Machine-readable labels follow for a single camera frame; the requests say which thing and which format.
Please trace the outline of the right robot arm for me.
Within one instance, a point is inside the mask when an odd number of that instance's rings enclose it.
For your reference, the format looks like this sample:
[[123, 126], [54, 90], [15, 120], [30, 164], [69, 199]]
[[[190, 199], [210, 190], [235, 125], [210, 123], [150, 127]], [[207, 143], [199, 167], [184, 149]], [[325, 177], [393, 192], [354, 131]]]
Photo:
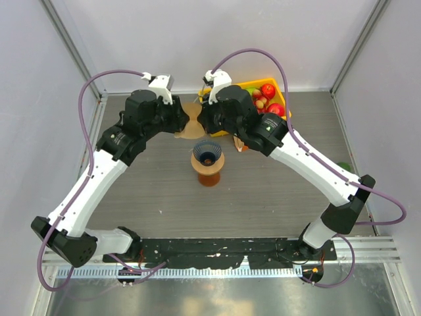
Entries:
[[322, 247], [336, 234], [352, 231], [376, 181], [357, 176], [333, 163], [306, 144], [288, 128], [282, 117], [259, 113], [249, 93], [237, 85], [208, 92], [201, 98], [198, 121], [205, 131], [221, 130], [239, 138], [249, 149], [287, 165], [320, 190], [330, 202], [299, 237], [297, 251], [305, 259], [316, 259]]

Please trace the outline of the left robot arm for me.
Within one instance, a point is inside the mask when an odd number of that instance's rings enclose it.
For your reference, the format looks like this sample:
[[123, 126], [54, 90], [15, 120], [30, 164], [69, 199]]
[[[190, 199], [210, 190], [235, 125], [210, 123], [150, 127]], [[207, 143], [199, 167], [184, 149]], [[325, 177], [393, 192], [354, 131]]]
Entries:
[[114, 181], [126, 171], [160, 132], [174, 134], [186, 126], [178, 96], [165, 103], [150, 90], [136, 90], [126, 99], [119, 121], [106, 129], [93, 152], [93, 161], [75, 187], [48, 217], [36, 217], [31, 228], [50, 250], [78, 268], [93, 256], [118, 255], [127, 262], [140, 256], [140, 237], [120, 226], [89, 230], [87, 223]]

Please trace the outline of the orange glass carafe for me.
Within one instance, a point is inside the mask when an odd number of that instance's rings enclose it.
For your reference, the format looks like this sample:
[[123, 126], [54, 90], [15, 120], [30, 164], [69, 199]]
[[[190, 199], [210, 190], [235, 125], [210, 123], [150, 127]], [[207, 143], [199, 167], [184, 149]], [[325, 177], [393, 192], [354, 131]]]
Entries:
[[198, 174], [197, 178], [198, 178], [199, 183], [202, 184], [203, 186], [213, 187], [220, 182], [220, 173], [218, 172], [213, 175]]

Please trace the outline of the blue plastic dripper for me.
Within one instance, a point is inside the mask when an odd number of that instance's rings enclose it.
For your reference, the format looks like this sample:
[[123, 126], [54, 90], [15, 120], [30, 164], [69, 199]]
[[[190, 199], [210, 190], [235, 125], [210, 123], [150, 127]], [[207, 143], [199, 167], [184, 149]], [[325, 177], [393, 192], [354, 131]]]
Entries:
[[206, 167], [215, 164], [221, 155], [221, 146], [210, 140], [200, 141], [193, 148], [193, 156], [195, 160]]

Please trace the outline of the brown paper coffee filter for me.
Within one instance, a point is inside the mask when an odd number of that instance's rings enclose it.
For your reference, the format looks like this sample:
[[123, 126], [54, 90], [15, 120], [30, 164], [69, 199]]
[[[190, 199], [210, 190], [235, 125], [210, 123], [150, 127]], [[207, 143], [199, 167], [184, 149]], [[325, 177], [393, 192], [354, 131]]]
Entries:
[[198, 121], [198, 116], [202, 111], [202, 105], [200, 103], [183, 103], [182, 109], [188, 115], [189, 121], [181, 132], [174, 134], [174, 137], [187, 140], [202, 138], [206, 134], [203, 125]]

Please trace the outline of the wooden ring collar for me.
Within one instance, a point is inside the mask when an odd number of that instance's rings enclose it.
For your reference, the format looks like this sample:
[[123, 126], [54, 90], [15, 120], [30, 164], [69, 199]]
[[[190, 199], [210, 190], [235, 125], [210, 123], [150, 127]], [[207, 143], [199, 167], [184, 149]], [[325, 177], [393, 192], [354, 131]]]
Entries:
[[222, 170], [222, 167], [225, 163], [225, 156], [223, 153], [221, 153], [221, 156], [219, 159], [216, 160], [215, 163], [212, 165], [203, 165], [200, 161], [198, 161], [194, 154], [191, 155], [191, 165], [193, 169], [198, 173], [205, 176], [212, 176], [214, 174], [219, 173]]

